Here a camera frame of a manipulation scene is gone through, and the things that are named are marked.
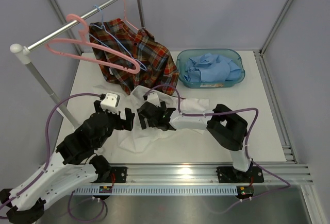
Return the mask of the light blue shirt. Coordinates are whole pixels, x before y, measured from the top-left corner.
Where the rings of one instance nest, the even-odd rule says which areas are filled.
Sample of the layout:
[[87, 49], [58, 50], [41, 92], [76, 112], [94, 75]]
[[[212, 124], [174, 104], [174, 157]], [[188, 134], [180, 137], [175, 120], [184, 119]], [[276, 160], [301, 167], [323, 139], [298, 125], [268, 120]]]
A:
[[241, 75], [242, 69], [232, 59], [220, 54], [190, 57], [185, 63], [184, 79], [189, 82], [236, 81]]

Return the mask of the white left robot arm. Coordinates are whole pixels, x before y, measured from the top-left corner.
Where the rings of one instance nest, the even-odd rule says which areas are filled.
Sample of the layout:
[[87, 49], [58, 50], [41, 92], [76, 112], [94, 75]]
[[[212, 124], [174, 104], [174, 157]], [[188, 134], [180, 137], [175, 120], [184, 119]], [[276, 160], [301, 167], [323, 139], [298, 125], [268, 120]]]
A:
[[126, 181], [126, 167], [111, 167], [102, 155], [95, 155], [114, 130], [132, 131], [135, 114], [125, 109], [111, 111], [104, 101], [94, 102], [95, 112], [56, 147], [49, 160], [20, 186], [1, 190], [1, 204], [9, 210], [10, 223], [34, 223], [46, 209], [66, 194], [88, 183]]

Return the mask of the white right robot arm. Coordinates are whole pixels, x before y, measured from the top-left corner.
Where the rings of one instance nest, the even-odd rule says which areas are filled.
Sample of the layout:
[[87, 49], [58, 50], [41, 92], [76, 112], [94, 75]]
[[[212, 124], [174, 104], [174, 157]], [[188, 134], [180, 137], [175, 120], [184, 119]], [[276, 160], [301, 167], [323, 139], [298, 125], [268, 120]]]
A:
[[141, 128], [158, 128], [162, 131], [196, 129], [208, 131], [218, 144], [230, 152], [232, 166], [216, 169], [220, 183], [263, 183], [262, 169], [253, 165], [243, 148], [248, 138], [247, 121], [223, 104], [218, 104], [205, 113], [183, 113], [168, 108], [162, 101], [160, 106], [146, 101], [137, 109]]

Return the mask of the white shirt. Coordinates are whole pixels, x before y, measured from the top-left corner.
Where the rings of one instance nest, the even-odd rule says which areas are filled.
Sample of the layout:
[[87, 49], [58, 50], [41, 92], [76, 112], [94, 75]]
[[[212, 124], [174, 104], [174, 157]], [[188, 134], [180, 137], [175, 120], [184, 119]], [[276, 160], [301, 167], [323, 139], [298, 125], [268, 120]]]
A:
[[[108, 138], [100, 149], [102, 153], [112, 154], [112, 149], [123, 149], [131, 153], [142, 153], [154, 141], [158, 139], [166, 139], [174, 135], [174, 131], [161, 131], [157, 128], [149, 128], [142, 130], [137, 109], [143, 104], [143, 95], [150, 90], [147, 87], [137, 86], [130, 95], [120, 94], [120, 102], [118, 109], [124, 111], [125, 108], [130, 108], [135, 114], [134, 127], [132, 131], [117, 131], [114, 130], [111, 137]], [[152, 90], [151, 95], [158, 95], [159, 102], [164, 101], [169, 108], [177, 108], [177, 96], [170, 96], [160, 91]], [[186, 98], [180, 100], [180, 108], [182, 111], [203, 112], [209, 109], [209, 99]]]

